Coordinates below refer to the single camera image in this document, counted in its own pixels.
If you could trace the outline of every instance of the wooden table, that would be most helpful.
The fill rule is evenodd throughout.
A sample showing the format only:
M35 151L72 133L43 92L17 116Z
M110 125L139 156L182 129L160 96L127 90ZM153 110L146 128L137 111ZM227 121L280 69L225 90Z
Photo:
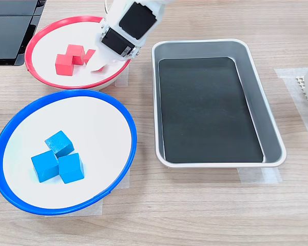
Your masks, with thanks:
M103 1L48 1L38 30ZM287 148L280 184L242 184L236 169L170 170L154 153L150 49L174 39L238 38L252 52ZM179 0L166 9L129 70L121 101L138 129L130 188L103 200L103 215L41 217L0 194L0 245L308 246L308 132L275 68L308 67L308 1ZM21 108L56 91L25 66L0 67L0 132Z

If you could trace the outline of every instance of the clear tape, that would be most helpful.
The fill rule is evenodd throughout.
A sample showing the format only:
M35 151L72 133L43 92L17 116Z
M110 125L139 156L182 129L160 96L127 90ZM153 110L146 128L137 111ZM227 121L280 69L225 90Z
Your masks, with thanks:
M129 66L127 66L120 76L115 80L116 87L125 87L128 86L128 79L129 79Z
M115 187L115 189L127 189L129 187L130 187L130 170L126 173L124 178ZM94 203L93 205L90 205L79 211L69 214L58 215L55 217L95 216L95 215L102 215L102 213L103 213L103 200L101 199L98 202Z
M275 69L278 77L283 79L308 131L308 100L297 81L297 78L305 76L307 71L308 68Z
M238 168L241 183L280 183L281 174L278 168Z

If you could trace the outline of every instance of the cube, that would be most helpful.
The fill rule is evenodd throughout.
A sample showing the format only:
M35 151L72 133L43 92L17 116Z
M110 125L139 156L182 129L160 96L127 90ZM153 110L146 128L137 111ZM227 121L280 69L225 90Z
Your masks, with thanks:
M92 57L92 55L96 52L96 50L88 50L87 54L84 56L84 62L85 64L88 64L88 61Z
M57 158L68 155L74 150L73 144L63 131L59 131L45 140L46 145Z
M64 183L84 178L83 164L78 153L58 158L58 165Z
M74 70L74 65L72 61L72 55L58 54L55 62L56 74L72 76Z
M66 54L73 56L73 64L83 65L85 53L82 45L68 45Z
M51 150L36 155L31 160L39 182L59 175L58 160Z

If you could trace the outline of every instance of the robotic arm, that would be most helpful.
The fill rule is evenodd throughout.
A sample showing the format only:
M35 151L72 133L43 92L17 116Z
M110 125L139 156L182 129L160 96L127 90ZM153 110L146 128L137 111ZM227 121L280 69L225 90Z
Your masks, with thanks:
M146 38L161 22L165 6L174 0L114 0L101 21L96 39L99 54L91 59L92 70L110 60L135 58Z

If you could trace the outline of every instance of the aluminum tray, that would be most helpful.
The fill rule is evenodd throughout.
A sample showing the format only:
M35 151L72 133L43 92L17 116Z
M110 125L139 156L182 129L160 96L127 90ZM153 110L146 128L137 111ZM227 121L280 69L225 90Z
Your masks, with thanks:
M160 42L152 49L152 65L155 149L161 163L170 168L238 168L276 167L285 161L285 146L244 42ZM221 81L214 77L219 72ZM188 109L188 103L192 107L194 100L202 101ZM174 107L184 110L178 112ZM193 117L192 112L200 117Z

